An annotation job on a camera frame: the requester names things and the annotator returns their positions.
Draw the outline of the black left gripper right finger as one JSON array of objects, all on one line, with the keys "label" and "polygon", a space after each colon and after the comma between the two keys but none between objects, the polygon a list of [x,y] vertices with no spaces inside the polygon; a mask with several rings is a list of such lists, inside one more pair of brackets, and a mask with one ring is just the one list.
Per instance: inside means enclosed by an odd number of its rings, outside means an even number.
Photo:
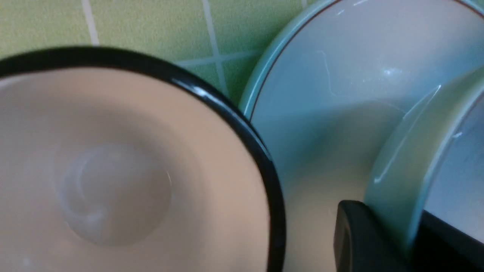
[{"label": "black left gripper right finger", "polygon": [[482,272],[484,245],[424,211],[414,244],[415,272]]}]

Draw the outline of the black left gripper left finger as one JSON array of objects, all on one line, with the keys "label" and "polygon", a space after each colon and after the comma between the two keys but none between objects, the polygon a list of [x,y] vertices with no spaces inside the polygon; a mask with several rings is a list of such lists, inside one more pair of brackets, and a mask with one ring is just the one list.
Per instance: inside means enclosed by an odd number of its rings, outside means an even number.
[{"label": "black left gripper left finger", "polygon": [[361,201],[342,200],[334,230],[337,272],[411,272],[375,215]]}]

